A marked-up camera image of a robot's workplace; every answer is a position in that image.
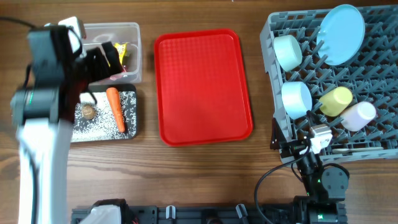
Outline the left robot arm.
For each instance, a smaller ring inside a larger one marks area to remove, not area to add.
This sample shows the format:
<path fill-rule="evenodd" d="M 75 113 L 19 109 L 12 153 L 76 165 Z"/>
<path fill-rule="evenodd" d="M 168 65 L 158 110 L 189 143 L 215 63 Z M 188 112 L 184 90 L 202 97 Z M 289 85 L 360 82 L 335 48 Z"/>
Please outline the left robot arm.
<path fill-rule="evenodd" d="M 70 43 L 72 27 L 36 27 L 27 39 L 32 86 L 11 100 L 21 168 L 19 223 L 67 222 L 67 160 L 75 107 L 90 83 L 122 72 L 111 42 L 85 51 Z"/>

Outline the white plastic spoon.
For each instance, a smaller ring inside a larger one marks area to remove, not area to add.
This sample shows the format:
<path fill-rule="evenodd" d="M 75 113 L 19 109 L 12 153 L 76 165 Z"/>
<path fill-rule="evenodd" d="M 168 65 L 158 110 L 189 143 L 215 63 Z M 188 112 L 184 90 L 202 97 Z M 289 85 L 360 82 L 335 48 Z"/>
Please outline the white plastic spoon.
<path fill-rule="evenodd" d="M 366 151 L 379 151 L 379 150 L 384 150 L 383 147 L 362 147 L 362 148 L 339 148 L 339 149 L 333 149 L 332 153 L 333 154 L 348 154 L 348 153 L 353 153 L 353 152 L 366 152 Z"/>

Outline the pink plastic cup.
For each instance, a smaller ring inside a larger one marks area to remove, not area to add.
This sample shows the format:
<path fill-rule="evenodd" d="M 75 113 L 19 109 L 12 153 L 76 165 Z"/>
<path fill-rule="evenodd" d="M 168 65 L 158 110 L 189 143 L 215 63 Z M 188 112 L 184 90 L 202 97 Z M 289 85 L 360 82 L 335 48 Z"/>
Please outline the pink plastic cup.
<path fill-rule="evenodd" d="M 341 124 L 348 131 L 359 131 L 377 115 L 374 105 L 367 101 L 359 102 L 341 114 Z"/>

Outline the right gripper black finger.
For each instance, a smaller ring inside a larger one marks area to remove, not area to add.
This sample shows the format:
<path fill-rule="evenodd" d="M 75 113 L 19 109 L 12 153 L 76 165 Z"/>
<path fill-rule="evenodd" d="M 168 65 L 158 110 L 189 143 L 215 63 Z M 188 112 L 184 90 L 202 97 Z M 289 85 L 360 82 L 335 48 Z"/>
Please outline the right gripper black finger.
<path fill-rule="evenodd" d="M 306 117 L 308 119 L 310 127 L 322 124 L 322 122 L 320 121 L 318 116 L 314 112 L 312 112 L 310 110 L 307 111 Z"/>
<path fill-rule="evenodd" d="M 270 148 L 273 150 L 282 149 L 285 143 L 285 136 L 275 118 L 272 119 L 272 135 Z"/>

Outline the brown food lump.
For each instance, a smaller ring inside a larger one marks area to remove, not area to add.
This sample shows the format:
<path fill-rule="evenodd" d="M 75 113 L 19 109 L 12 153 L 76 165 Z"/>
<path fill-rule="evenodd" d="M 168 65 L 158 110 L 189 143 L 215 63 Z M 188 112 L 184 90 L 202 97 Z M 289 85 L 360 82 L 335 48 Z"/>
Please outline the brown food lump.
<path fill-rule="evenodd" d="M 96 111 L 93 106 L 84 105 L 82 106 L 81 114 L 85 119 L 91 120 L 96 116 Z"/>

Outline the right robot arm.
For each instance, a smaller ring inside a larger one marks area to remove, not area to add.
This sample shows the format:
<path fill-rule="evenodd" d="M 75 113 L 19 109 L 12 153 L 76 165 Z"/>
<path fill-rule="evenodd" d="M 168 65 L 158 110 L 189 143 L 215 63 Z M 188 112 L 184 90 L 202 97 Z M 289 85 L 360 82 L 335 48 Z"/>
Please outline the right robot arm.
<path fill-rule="evenodd" d="M 303 139 L 286 140 L 276 119 L 272 120 L 271 149 L 289 153 L 292 161 L 283 164 L 293 170 L 305 187 L 306 196 L 296 196 L 288 204 L 265 205 L 264 212 L 272 223 L 345 223 L 345 207 L 349 172 L 343 166 L 324 164 L 320 150 L 329 146 L 332 134 L 315 114 L 306 114 L 310 125 Z"/>

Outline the yellow snack wrapper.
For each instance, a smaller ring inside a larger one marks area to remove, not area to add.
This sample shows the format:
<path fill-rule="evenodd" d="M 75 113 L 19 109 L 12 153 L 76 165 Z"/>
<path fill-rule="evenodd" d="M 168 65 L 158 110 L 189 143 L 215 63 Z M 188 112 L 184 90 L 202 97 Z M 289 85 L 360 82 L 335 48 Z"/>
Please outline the yellow snack wrapper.
<path fill-rule="evenodd" d="M 119 57 L 120 64 L 123 67 L 125 67 L 124 59 L 127 57 L 127 43 L 125 43 L 125 44 L 115 43 L 115 44 L 113 44 L 113 46 L 118 51 L 118 57 Z"/>

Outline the yellow plastic cup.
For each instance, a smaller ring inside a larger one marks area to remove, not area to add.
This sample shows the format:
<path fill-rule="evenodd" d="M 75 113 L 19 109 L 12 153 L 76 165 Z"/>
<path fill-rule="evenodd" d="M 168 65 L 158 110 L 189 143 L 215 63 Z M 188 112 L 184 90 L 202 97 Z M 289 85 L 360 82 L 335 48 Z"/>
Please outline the yellow plastic cup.
<path fill-rule="evenodd" d="M 352 102 L 353 94 L 347 87 L 339 86 L 322 96 L 320 111 L 331 117 L 338 116 Z"/>

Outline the orange carrot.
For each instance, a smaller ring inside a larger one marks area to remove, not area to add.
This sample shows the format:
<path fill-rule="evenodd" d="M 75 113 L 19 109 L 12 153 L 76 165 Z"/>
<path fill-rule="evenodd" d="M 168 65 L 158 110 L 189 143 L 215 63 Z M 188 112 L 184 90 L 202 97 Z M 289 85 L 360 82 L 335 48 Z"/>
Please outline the orange carrot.
<path fill-rule="evenodd" d="M 121 109 L 120 95 L 115 87 L 110 87 L 106 90 L 106 96 L 113 112 L 116 125 L 120 133 L 124 133 L 126 128 L 124 124 L 123 112 Z"/>

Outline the blue bowl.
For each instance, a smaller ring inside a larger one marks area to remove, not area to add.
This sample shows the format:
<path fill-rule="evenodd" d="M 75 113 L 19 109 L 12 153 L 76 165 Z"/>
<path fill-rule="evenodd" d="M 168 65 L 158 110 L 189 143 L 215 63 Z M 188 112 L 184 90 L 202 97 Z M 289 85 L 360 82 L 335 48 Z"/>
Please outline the blue bowl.
<path fill-rule="evenodd" d="M 282 102 L 291 119 L 298 119 L 312 110 L 312 96 L 304 82 L 286 82 L 281 89 Z"/>

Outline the green bowl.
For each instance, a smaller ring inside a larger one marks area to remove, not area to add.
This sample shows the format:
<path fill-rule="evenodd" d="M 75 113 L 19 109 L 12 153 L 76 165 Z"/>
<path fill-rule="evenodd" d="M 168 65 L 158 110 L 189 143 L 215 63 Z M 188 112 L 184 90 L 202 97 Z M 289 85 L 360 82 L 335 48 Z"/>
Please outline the green bowl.
<path fill-rule="evenodd" d="M 275 56 L 285 71 L 291 71 L 302 63 L 302 51 L 299 42 L 292 35 L 284 35 L 274 39 Z"/>

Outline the light blue plate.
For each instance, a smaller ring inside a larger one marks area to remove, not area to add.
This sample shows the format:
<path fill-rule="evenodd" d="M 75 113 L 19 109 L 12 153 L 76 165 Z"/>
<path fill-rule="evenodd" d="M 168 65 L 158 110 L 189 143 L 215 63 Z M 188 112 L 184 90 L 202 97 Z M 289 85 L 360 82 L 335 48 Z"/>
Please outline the light blue plate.
<path fill-rule="evenodd" d="M 358 9 L 349 4 L 333 8 L 322 20 L 317 35 L 319 57 L 327 56 L 325 63 L 340 65 L 359 50 L 365 34 L 364 18 Z"/>

